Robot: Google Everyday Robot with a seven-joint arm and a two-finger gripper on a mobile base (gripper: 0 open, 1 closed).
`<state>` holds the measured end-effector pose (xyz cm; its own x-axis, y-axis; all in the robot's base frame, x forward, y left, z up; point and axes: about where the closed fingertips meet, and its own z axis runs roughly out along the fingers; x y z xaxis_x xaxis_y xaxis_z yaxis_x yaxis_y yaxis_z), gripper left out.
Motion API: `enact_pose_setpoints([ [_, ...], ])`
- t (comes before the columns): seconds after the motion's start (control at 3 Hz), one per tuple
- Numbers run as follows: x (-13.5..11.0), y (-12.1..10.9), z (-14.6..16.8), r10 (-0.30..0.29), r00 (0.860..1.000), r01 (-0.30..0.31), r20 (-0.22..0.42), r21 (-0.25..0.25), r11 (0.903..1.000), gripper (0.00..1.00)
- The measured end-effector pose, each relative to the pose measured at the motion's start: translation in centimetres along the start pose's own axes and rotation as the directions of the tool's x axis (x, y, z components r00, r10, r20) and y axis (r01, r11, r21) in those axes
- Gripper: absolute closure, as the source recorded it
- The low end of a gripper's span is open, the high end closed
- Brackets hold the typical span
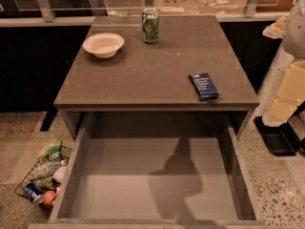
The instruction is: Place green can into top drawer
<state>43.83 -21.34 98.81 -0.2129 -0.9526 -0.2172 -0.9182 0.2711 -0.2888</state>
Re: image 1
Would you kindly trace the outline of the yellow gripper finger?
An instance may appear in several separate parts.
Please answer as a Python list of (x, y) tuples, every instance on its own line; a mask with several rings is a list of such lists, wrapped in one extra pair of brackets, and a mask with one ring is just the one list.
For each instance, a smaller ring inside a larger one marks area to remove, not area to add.
[(263, 35), (272, 39), (283, 39), (285, 36), (288, 15), (285, 14), (263, 30)]
[(262, 120), (266, 126), (278, 127), (288, 121), (305, 101), (305, 60), (297, 61), (284, 70), (274, 101)]

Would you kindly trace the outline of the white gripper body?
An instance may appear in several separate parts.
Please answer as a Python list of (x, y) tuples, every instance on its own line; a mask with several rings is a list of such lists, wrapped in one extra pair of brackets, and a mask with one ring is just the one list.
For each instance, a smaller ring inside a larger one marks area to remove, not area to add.
[(283, 49), (294, 57), (305, 57), (305, 0), (299, 0), (287, 17)]

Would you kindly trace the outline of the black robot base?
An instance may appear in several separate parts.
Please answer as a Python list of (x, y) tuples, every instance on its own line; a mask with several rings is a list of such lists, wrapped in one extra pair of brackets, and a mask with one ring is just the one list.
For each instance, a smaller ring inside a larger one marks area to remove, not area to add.
[(269, 127), (257, 116), (254, 124), (259, 131), (268, 151), (274, 156), (295, 156), (305, 154), (304, 108), (294, 112), (286, 123)]

